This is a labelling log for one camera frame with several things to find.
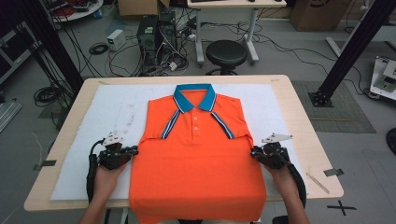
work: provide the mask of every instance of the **orange polo shirt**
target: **orange polo shirt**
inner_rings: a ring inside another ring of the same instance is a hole
[[[240,100],[210,84],[149,101],[129,192],[139,223],[259,219],[266,191],[252,147]]]

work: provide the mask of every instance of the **white sheet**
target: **white sheet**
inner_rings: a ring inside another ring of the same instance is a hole
[[[146,125],[148,100],[174,93],[176,85],[104,85],[100,86],[79,127],[73,145],[52,192],[52,200],[86,200],[88,155],[92,145],[110,132],[124,137],[124,147],[136,146]],[[262,139],[272,133],[289,133],[269,84],[213,84],[216,93],[241,99],[247,126],[254,144],[262,146]],[[292,140],[281,142],[288,149],[290,160],[300,174],[304,174],[294,152]],[[99,154],[104,147],[94,150]],[[120,175],[111,199],[128,199],[131,162]],[[264,172],[269,196],[278,196],[272,177]]]

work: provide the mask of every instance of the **shirt collar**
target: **shirt collar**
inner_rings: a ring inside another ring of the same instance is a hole
[[[183,84],[177,85],[174,93],[175,102],[181,113],[188,112],[194,108],[194,105],[181,92],[192,90],[207,90],[204,99],[198,107],[206,111],[212,111],[216,101],[216,93],[211,84]]]

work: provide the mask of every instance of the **hand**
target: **hand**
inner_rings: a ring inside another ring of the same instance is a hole
[[[288,198],[295,196],[299,197],[297,185],[286,165],[280,170],[272,169],[268,166],[265,166],[265,169],[272,175],[277,191],[279,191],[283,200],[287,200]]]
[[[107,200],[117,185],[119,175],[125,169],[126,163],[115,170],[107,170],[104,166],[98,166],[96,170],[93,197]]]

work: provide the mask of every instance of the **shirt sleeve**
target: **shirt sleeve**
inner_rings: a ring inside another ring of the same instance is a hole
[[[218,95],[213,112],[223,122],[223,125],[231,133],[232,138],[248,137],[250,144],[253,146],[253,139],[248,125],[245,121],[241,101],[237,98]]]
[[[175,111],[177,107],[171,96],[148,101],[146,128],[139,144],[148,139],[161,139]]]

